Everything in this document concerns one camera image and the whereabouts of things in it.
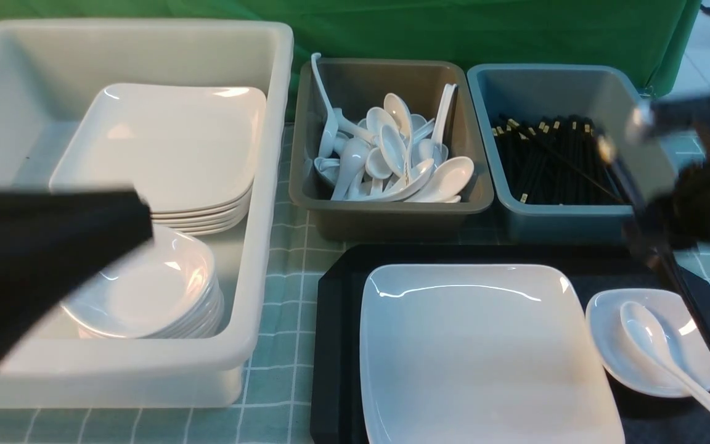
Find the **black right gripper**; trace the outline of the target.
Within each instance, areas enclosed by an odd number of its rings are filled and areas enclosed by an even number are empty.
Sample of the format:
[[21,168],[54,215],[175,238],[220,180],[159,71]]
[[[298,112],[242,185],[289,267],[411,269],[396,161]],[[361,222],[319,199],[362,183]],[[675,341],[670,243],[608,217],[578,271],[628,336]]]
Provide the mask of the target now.
[[674,185],[642,204],[629,222],[631,247],[690,249],[710,244],[710,93],[678,99],[651,99],[629,114],[629,140],[651,139],[693,130],[704,159],[679,169]]

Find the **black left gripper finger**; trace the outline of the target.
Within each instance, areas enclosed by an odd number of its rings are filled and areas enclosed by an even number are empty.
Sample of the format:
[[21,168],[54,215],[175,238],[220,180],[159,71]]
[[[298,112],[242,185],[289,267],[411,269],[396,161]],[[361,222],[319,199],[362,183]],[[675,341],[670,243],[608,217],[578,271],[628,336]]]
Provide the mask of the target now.
[[153,236],[135,189],[0,189],[0,362],[74,290]]

